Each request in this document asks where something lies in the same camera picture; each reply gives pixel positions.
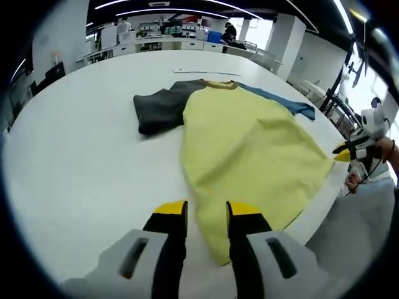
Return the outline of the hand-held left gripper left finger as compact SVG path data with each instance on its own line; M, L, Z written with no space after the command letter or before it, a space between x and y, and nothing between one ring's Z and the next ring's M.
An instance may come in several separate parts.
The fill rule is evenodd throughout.
M186 258L186 200L157 207L144 228L104 250L84 278L60 284L67 298L178 298Z

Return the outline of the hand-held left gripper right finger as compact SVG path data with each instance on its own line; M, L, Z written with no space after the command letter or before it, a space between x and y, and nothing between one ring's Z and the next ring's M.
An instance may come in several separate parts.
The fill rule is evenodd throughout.
M324 298L329 281L314 253L272 230L256 207L226 202L229 258L238 298Z

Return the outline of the person's right hand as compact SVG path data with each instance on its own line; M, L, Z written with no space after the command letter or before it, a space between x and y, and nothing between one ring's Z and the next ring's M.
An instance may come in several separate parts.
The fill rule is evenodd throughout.
M382 160L384 163L390 158L395 141L386 136L375 142L374 158Z

